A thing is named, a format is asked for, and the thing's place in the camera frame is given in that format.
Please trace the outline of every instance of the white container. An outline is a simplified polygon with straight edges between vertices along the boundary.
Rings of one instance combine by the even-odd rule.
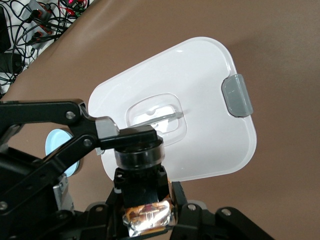
[[[250,161],[257,145],[251,111],[235,117],[233,106],[226,105],[251,107],[248,97],[237,100],[247,94],[244,83],[233,81],[242,88],[235,98],[237,89],[223,85],[236,74],[221,43],[196,37],[101,83],[91,94],[88,111],[93,117],[111,117],[120,129],[173,116],[152,125],[163,137],[162,164],[172,181],[230,174]],[[113,179],[114,151],[101,158]]]

